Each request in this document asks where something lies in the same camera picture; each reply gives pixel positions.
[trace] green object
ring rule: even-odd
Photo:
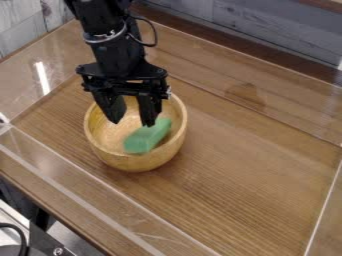
[[[131,154],[148,153],[171,129],[171,119],[157,118],[155,126],[143,126],[124,140],[124,150]]]

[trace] wooden bowl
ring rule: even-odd
[[[167,163],[177,153],[185,137],[187,110],[175,95],[164,100],[160,117],[172,120],[167,137],[151,152],[141,155],[127,154],[123,141],[141,123],[135,97],[125,97],[124,100],[127,112],[117,125],[107,120],[96,103],[92,104],[84,118],[85,136],[96,156],[105,164],[127,172],[144,172]]]

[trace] wire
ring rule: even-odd
[[[28,253],[27,238],[25,238],[25,234],[21,231],[21,229],[17,226],[8,224],[8,223],[0,223],[0,229],[1,228],[13,229],[17,232],[17,234],[20,236],[20,240],[21,240],[21,248],[20,248],[20,252],[18,252],[17,256],[27,256],[27,253]]]
[[[144,43],[131,33],[128,33],[128,36],[133,39],[133,41],[136,43],[141,44],[143,46],[145,46],[145,47],[155,47],[157,45],[157,33],[156,33],[156,29],[155,29],[153,23],[147,18],[144,18],[144,17],[133,16],[132,14],[129,14],[129,17],[132,17],[136,20],[144,21],[151,26],[152,31],[153,31],[153,36],[155,36],[155,42],[153,43]]]

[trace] screw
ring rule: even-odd
[[[63,249],[61,249],[61,248],[56,248],[56,249],[53,250],[53,255],[55,255],[55,256],[63,255]]]

